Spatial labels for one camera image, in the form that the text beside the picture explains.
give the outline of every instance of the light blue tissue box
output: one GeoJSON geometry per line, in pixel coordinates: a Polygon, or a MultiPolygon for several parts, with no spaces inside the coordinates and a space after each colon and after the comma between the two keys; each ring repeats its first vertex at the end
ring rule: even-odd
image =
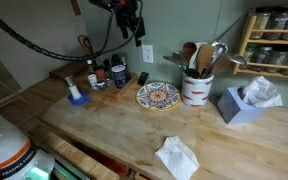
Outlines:
{"type": "Polygon", "coordinates": [[[227,124],[248,123],[255,120],[267,108],[254,108],[246,104],[238,95],[240,87],[227,88],[217,103],[227,124]]]}

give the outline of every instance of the decorative plate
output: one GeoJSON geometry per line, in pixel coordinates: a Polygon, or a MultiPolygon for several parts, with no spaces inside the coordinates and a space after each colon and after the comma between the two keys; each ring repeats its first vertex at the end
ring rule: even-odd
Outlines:
{"type": "Polygon", "coordinates": [[[143,86],[136,94],[136,102],[150,111],[166,111],[180,101],[178,90],[171,84],[154,82],[143,86]]]}

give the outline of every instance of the smartphone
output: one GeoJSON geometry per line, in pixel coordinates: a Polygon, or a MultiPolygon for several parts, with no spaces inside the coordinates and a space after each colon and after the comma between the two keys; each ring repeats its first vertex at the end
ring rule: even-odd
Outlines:
{"type": "Polygon", "coordinates": [[[147,72],[142,72],[140,78],[137,81],[137,84],[144,86],[149,77],[150,77],[150,75],[147,72]]]}

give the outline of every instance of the wooden shelf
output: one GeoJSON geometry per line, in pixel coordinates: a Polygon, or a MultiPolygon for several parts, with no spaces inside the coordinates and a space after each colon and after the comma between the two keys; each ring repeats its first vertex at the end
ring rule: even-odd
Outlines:
{"type": "Polygon", "coordinates": [[[280,73],[269,73],[265,71],[257,72],[257,71],[252,71],[248,69],[238,69],[237,72],[239,73],[247,73],[247,74],[257,74],[257,75],[263,75],[263,76],[274,76],[274,77],[281,77],[281,78],[288,78],[288,76],[285,76],[280,73]]]}
{"type": "MultiPolygon", "coordinates": [[[[242,42],[239,49],[238,54],[243,56],[245,52],[245,48],[247,43],[255,43],[255,44],[284,44],[288,45],[288,41],[286,40],[266,40],[266,39],[250,39],[250,36],[254,32],[276,32],[276,33],[288,33],[288,30],[273,30],[273,29],[253,29],[254,24],[256,22],[256,16],[250,15],[247,18],[247,22],[245,24],[244,28],[244,35],[242,36],[242,42]]],[[[260,66],[260,67],[272,67],[272,68],[279,68],[279,69],[288,69],[288,66],[281,66],[281,65],[273,65],[273,64],[257,64],[257,63],[251,63],[248,62],[247,65],[251,66],[260,66]]],[[[288,78],[288,76],[285,76],[280,73],[269,73],[265,71],[252,71],[248,69],[239,69],[239,64],[236,64],[233,70],[233,74],[236,75],[237,73],[248,73],[248,74],[258,74],[263,76],[275,76],[275,77],[281,77],[281,78],[288,78]]]]}

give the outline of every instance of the tissue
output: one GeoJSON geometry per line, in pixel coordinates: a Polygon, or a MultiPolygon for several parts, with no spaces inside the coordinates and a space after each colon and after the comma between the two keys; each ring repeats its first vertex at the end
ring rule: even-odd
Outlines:
{"type": "Polygon", "coordinates": [[[182,143],[178,136],[167,137],[163,147],[155,154],[172,175],[179,180],[189,180],[200,167],[194,152],[182,143]]]}
{"type": "Polygon", "coordinates": [[[253,107],[282,106],[281,95],[275,86],[263,76],[255,77],[243,87],[242,100],[253,107]]]}

